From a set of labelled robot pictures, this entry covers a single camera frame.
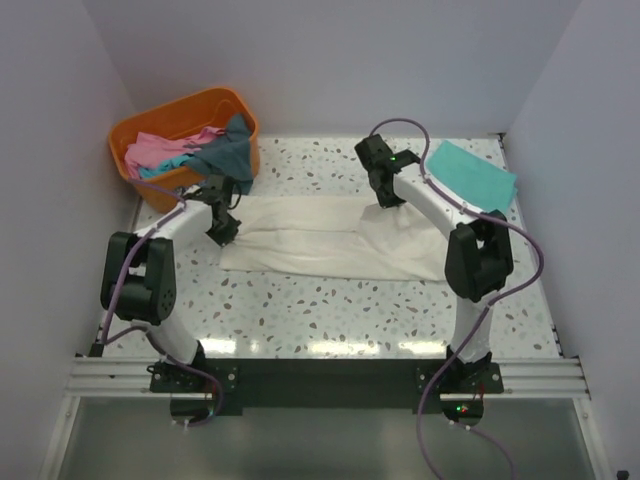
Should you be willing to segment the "white t-shirt with red print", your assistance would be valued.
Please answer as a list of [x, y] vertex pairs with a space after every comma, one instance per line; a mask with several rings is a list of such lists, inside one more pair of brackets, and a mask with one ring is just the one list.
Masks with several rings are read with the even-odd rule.
[[224, 270], [442, 282], [447, 241], [415, 207], [364, 196], [248, 196]]

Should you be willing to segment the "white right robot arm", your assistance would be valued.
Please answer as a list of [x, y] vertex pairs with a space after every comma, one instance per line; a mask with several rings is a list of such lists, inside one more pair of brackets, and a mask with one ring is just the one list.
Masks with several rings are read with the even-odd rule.
[[490, 354], [491, 302], [514, 269], [505, 218], [454, 197], [415, 153], [394, 153], [378, 134], [357, 143], [355, 152], [381, 207], [413, 206], [447, 241], [445, 280], [457, 297], [449, 350], [459, 360], [446, 367], [445, 379], [452, 390], [469, 392], [481, 380], [476, 363]]

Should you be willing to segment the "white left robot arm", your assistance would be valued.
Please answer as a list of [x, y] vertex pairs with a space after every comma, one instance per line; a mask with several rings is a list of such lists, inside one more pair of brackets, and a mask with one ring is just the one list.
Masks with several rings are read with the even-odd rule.
[[175, 312], [176, 253], [203, 236], [220, 247], [230, 244], [241, 225], [231, 211], [242, 191], [239, 181], [220, 174], [182, 195], [152, 188], [176, 204], [150, 226], [109, 238], [100, 290], [106, 315], [99, 343], [106, 346], [130, 332], [143, 332], [152, 347], [175, 364], [173, 382], [185, 392], [196, 392], [206, 383], [207, 368], [196, 361], [200, 342]]

